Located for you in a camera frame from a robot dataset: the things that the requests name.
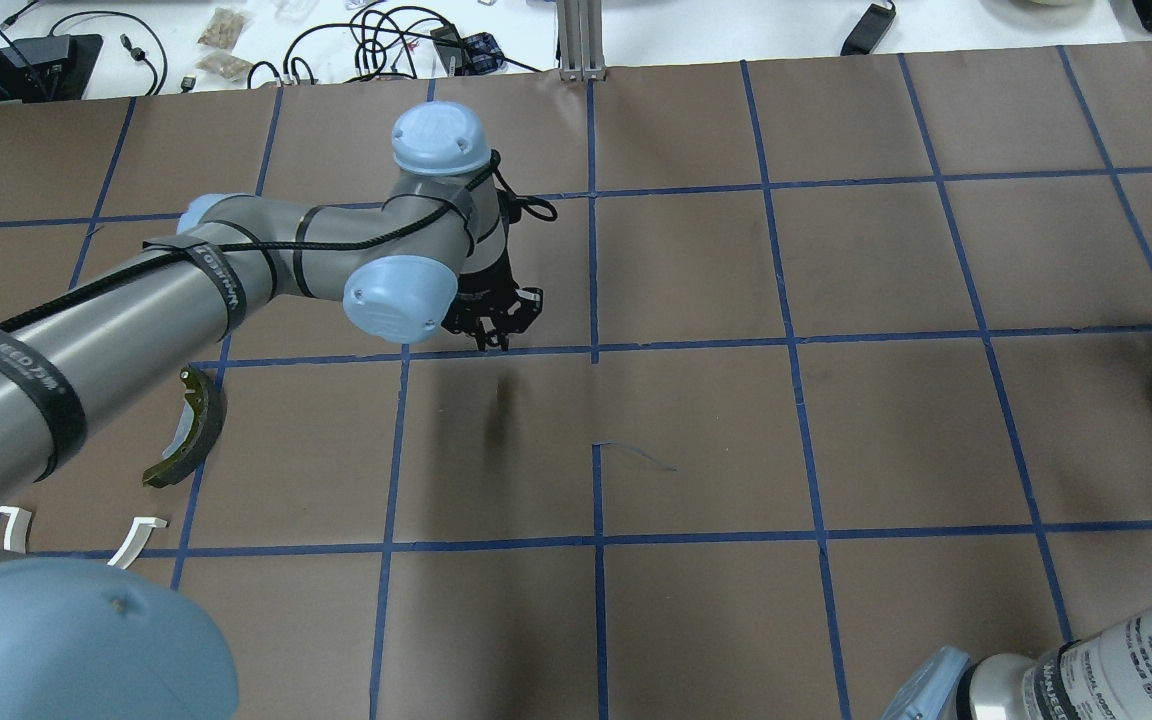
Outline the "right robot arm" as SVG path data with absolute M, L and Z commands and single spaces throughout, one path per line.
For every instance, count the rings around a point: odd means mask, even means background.
M 1152 719 L 1152 607 L 1039 659 L 929 657 L 882 719 Z

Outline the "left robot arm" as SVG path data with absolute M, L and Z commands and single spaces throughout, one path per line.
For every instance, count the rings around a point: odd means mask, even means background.
M 465 105 L 404 111 L 380 209 L 210 194 L 118 270 L 0 323 L 0 503 L 68 464 L 170 370 L 287 295 L 335 301 L 362 332 L 438 331 L 507 348 L 541 313 L 508 233 L 556 219 L 500 173 Z M 118 566 L 0 550 L 0 719 L 229 719 L 236 662 L 197 602 Z

